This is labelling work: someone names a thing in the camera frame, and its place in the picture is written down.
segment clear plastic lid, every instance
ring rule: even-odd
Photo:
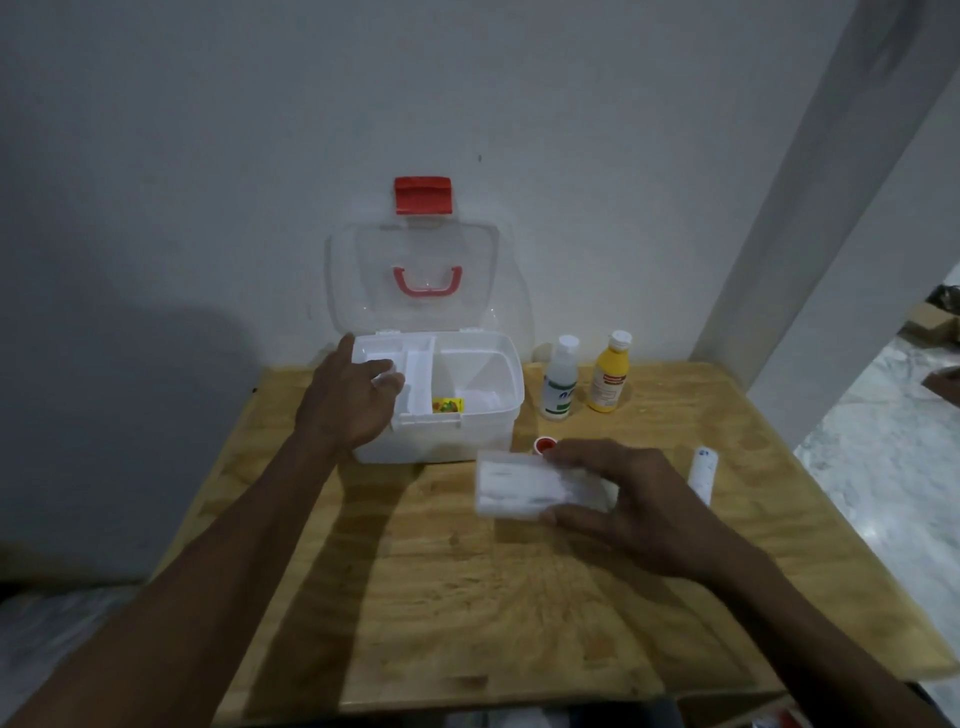
[[[357,334],[480,327],[499,231],[452,218],[350,225],[330,244],[334,323]]]

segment wooden table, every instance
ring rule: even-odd
[[[581,386],[562,423],[536,416],[541,376],[526,367],[514,450],[538,434],[613,437],[663,449],[686,473],[694,448],[714,448],[714,510],[829,618],[903,680],[957,671],[926,615],[722,371],[634,367],[616,412],[586,408]],[[260,475],[308,381],[304,369],[265,372],[161,568]],[[217,722],[781,690],[706,590],[535,523],[477,518],[473,469],[341,465]]]

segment yellow bottle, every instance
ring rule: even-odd
[[[627,381],[630,371],[630,348],[634,337],[626,331],[614,331],[610,335],[610,343],[597,357],[593,367],[593,380],[590,383],[590,394],[587,404],[597,412],[613,412],[616,401],[620,399],[620,392]]]

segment plastic storage box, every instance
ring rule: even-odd
[[[406,384],[390,426],[354,454],[362,463],[473,460],[509,450],[523,403],[510,338],[491,318],[496,226],[396,218],[348,226],[331,240],[334,321],[358,335],[353,361],[392,359]],[[435,412],[433,401],[463,401]]]

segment marble floor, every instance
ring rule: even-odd
[[[960,653],[960,408],[921,385],[952,365],[895,338],[796,454]],[[960,725],[960,678],[924,687]]]

